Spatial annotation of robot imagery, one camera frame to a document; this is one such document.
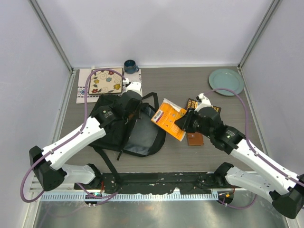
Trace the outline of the orange paperback book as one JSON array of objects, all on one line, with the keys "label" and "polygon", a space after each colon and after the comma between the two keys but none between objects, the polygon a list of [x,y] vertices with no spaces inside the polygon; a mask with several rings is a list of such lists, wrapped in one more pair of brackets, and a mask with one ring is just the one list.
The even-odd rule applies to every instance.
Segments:
[{"label": "orange paperback book", "polygon": [[175,121],[182,118],[186,112],[184,108],[164,98],[151,121],[181,142],[186,133],[175,124]]}]

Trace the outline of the black comic cover book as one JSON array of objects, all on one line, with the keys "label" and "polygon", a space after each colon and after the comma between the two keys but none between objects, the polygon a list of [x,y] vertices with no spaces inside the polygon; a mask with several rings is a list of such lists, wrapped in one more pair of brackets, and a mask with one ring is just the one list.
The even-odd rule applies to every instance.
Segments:
[{"label": "black comic cover book", "polygon": [[[197,106],[198,106],[198,102],[195,99],[188,98],[185,109],[186,110],[188,110],[190,108],[195,109],[195,108],[197,108]],[[221,110],[222,110],[222,108],[218,107],[218,106],[213,106],[213,109],[218,113],[221,113]]]}]

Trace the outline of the black fabric backpack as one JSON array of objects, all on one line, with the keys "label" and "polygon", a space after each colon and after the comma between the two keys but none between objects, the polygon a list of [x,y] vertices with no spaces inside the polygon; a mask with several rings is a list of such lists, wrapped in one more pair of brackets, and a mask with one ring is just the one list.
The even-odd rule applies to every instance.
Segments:
[{"label": "black fabric backpack", "polygon": [[164,145],[166,133],[151,121],[159,109],[159,100],[155,92],[142,96],[139,117],[136,123],[114,123],[115,116],[111,109],[113,95],[99,96],[90,116],[106,124],[106,135],[89,144],[106,163],[116,180],[119,173],[106,155],[106,150],[129,154],[137,157],[147,157],[157,153]]}]

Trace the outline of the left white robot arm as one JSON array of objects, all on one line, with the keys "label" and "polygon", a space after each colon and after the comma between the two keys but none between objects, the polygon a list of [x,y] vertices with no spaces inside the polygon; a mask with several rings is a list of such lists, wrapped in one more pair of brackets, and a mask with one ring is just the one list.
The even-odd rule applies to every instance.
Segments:
[{"label": "left white robot arm", "polygon": [[93,165],[67,165],[72,156],[89,144],[104,138],[124,145],[139,115],[142,96],[127,91],[121,96],[102,95],[85,123],[59,141],[29,150],[30,164],[44,191],[51,191],[62,183],[81,183],[95,190],[101,184],[101,173]]}]

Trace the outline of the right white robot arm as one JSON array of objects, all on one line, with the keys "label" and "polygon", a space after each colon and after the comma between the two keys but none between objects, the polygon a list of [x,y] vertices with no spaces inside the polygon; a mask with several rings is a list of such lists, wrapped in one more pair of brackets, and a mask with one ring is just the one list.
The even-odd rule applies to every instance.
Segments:
[{"label": "right white robot arm", "polygon": [[242,161],[256,173],[247,173],[224,162],[214,172],[217,186],[237,186],[268,200],[283,216],[295,219],[304,207],[304,176],[298,175],[253,146],[232,126],[225,125],[212,107],[189,109],[175,124],[187,133],[200,133],[220,151]]}]

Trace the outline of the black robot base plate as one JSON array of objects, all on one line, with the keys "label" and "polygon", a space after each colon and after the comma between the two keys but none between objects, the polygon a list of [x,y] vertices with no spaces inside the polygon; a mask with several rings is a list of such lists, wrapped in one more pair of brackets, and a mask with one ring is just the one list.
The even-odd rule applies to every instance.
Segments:
[{"label": "black robot base plate", "polygon": [[171,194],[179,189],[181,194],[210,193],[212,189],[230,189],[233,185],[219,183],[209,172],[144,172],[119,173],[116,180],[112,173],[103,173],[95,186],[84,185],[87,191],[103,190],[112,194]]}]

